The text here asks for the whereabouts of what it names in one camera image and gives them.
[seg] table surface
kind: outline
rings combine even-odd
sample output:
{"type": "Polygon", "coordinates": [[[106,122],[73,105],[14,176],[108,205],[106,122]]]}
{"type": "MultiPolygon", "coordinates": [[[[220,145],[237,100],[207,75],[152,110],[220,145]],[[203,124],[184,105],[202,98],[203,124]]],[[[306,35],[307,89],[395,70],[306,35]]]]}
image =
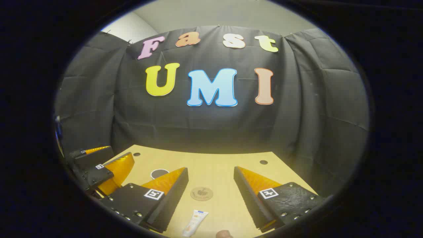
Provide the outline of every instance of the table surface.
{"type": "Polygon", "coordinates": [[[235,238],[252,238],[263,233],[254,225],[241,193],[233,179],[235,166],[251,170],[280,184],[295,182],[317,194],[303,179],[272,152],[252,154],[200,154],[176,152],[133,145],[111,160],[131,152],[135,164],[122,186],[128,183],[142,185],[151,181],[151,171],[166,169],[169,172],[181,167],[188,168],[189,182],[170,220],[167,231],[162,235],[182,238],[182,230],[191,219],[194,209],[209,214],[201,222],[192,238],[215,238],[220,230],[229,230],[235,238]],[[190,196],[196,187],[208,187],[213,197],[197,201],[190,196]]]}

